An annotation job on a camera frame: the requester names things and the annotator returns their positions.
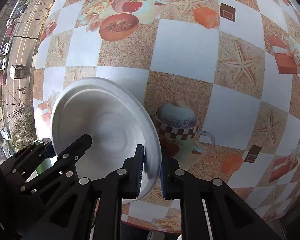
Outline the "checkered printed tablecloth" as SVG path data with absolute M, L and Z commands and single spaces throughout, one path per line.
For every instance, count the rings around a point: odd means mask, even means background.
M 38 138 L 68 85 L 102 77 L 155 119 L 169 154 L 224 180 L 264 220 L 300 196 L 294 0 L 55 0 L 34 70 Z

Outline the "mint green plastic bowl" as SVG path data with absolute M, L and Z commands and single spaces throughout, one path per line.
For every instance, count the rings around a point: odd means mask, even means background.
M 50 138 L 42 138 L 40 140 L 35 140 L 34 141 L 34 143 L 36 145 L 38 145 L 40 143 L 45 143 L 45 142 L 50 143 L 51 139 Z M 50 168 L 53 165 L 53 162 L 55 161 L 54 157 L 55 157 L 55 154 L 53 153 L 52 157 L 48 157 L 44 161 L 42 161 L 42 163 L 36 168 L 36 170 L 27 179 L 27 182 L 34 179 L 36 176 L 38 176 L 39 174 L 41 174 L 42 172 L 44 172 L 45 170 Z

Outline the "white paper plate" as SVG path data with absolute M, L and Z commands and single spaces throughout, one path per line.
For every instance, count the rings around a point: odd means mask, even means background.
M 92 143 L 76 163 L 80 178 L 101 179 L 145 149 L 142 198 L 153 189 L 160 172 L 161 149 L 157 131 L 143 105 L 125 88 L 100 77 L 87 77 L 66 87 L 51 115 L 51 140 L 57 155 L 84 134 Z

